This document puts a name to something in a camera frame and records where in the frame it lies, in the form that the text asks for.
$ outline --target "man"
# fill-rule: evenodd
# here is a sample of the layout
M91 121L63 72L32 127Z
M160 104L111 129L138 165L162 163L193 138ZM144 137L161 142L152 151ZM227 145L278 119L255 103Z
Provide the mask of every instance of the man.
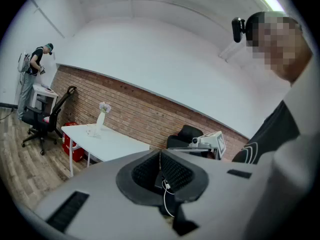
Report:
M282 12L253 14L246 22L245 36L253 54L263 55L265 64L291 86L311 60L312 51L300 25ZM262 154L277 150L298 135L297 125L282 100L232 161L257 164Z
M40 61L41 61L42 55L51 53L53 48L54 48L53 44L48 43L43 47L41 46L37 47L31 55L30 67L24 73L21 93L19 97L18 111L17 111L17 117L19 120L21 120L22 116L24 115L24 109L25 109L25 106L27 105L27 102L30 99L30 94L31 94L36 76L38 72L41 71Z

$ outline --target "white backpack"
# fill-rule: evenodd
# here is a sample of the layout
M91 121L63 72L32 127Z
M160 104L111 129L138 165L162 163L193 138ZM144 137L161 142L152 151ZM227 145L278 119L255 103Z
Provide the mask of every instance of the white backpack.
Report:
M28 69L30 68L30 60L31 60L31 56L32 56L32 52L26 52L24 51L24 56L22 57L22 53L20 54L19 60L18 60L18 71L19 72L26 72L28 71Z

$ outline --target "small white table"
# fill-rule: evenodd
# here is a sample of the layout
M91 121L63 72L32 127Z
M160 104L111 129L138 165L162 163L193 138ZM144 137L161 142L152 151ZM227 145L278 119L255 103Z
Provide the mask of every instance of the small white table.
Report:
M69 162L71 177L74 176L72 167L73 151L79 148L83 148L88 152L87 167L90 164L90 155L105 162L150 149L148 144L123 135L105 125L102 126L100 135L89 137L86 130L92 125L94 124L61 127L61 130L70 138Z
M37 101L37 95L43 95L43 96L47 96L47 97L51 97L53 98L53 102L52 102L52 106L51 106L51 111L50 114L52 113L52 110L54 109L54 106L56 105L56 101L57 101L57 97L59 96L58 94L56 94L55 92L49 92L46 90L46 88L42 87L40 84L34 84L33 85L33 90L34 90L34 94L33 94L33 99L32 99L32 103L31 103L31 107L35 107L36 106L36 101Z

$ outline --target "gray pants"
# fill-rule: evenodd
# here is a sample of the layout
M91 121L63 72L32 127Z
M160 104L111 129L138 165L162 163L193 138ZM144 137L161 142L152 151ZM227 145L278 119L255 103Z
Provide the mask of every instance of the gray pants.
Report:
M23 83L18 103L18 119L21 119L24 115L24 108L29 104L29 99L31 95L31 91L33 89L33 84L35 82L36 76L30 75L28 73L24 73Z

